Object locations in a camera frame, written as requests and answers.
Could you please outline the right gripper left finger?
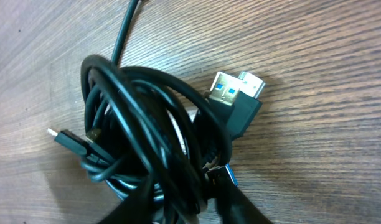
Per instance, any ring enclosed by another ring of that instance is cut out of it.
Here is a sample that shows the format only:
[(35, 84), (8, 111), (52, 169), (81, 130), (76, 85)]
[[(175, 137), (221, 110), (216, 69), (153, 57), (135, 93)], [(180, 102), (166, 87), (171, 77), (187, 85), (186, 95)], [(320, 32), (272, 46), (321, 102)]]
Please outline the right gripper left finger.
[(98, 224), (142, 224), (162, 221), (162, 209), (158, 209), (154, 204), (153, 178), (147, 177)]

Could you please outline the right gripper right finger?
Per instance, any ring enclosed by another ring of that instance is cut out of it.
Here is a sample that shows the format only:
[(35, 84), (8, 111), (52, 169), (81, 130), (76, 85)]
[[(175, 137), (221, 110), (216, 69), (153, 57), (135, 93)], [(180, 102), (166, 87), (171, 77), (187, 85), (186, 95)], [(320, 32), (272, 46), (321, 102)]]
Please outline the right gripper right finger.
[(215, 199), (215, 209), (223, 224), (273, 224), (237, 187), (228, 164), (206, 173), (208, 198)]

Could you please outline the black USB cable blue plug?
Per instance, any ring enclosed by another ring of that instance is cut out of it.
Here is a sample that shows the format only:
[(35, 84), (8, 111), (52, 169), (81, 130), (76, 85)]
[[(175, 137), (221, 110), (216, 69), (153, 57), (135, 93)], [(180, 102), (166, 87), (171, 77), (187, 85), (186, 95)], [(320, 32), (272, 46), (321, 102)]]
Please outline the black USB cable blue plug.
[(262, 103), (251, 73), (216, 74), (208, 95), (146, 67), (117, 67), (99, 55), (81, 66), (85, 132), (81, 165), (124, 201), (147, 177), (161, 223), (197, 223), (207, 208), (207, 171), (225, 166), (232, 143)]

